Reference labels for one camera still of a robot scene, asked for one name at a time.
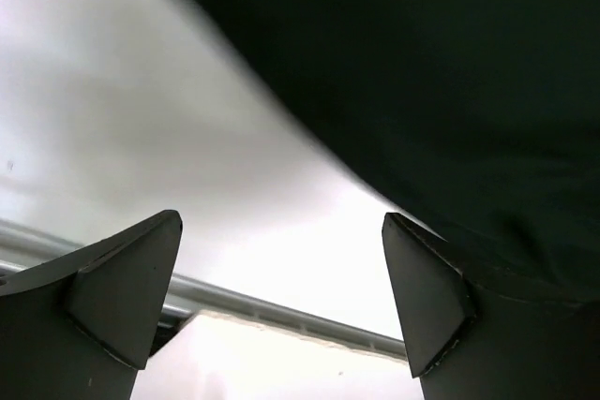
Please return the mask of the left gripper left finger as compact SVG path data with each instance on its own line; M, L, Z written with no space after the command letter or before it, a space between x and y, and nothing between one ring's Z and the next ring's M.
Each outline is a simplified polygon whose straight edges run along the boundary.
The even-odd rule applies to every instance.
M150 356L182 236L165 210L1 280L1 396L128 399Z

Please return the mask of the black shorts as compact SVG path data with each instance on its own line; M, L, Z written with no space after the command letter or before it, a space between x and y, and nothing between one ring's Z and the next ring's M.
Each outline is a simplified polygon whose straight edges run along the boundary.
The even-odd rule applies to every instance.
M599 296L599 0L192 0L474 277Z

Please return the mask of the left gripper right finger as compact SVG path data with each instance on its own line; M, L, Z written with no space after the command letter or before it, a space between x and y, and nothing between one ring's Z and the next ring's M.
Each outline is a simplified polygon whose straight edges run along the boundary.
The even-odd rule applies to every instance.
M468 259L389 213L382 243L427 399L595 399L599 299Z

